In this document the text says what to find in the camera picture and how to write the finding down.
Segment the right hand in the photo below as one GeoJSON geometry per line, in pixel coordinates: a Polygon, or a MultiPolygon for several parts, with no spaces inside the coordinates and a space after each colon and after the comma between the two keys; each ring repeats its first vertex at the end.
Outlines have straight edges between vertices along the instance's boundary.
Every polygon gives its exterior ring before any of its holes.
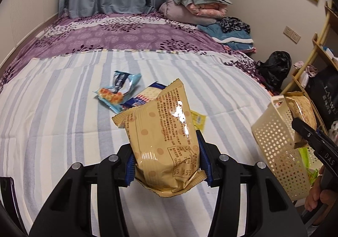
{"type": "Polygon", "coordinates": [[[309,212],[313,211],[317,207],[318,201],[321,201],[323,204],[327,205],[325,211],[314,221],[314,226],[318,226],[325,219],[337,199],[336,192],[331,190],[322,190],[320,187],[324,170],[325,166],[323,165],[319,171],[318,177],[309,191],[308,196],[305,199],[305,209],[309,212]]]}

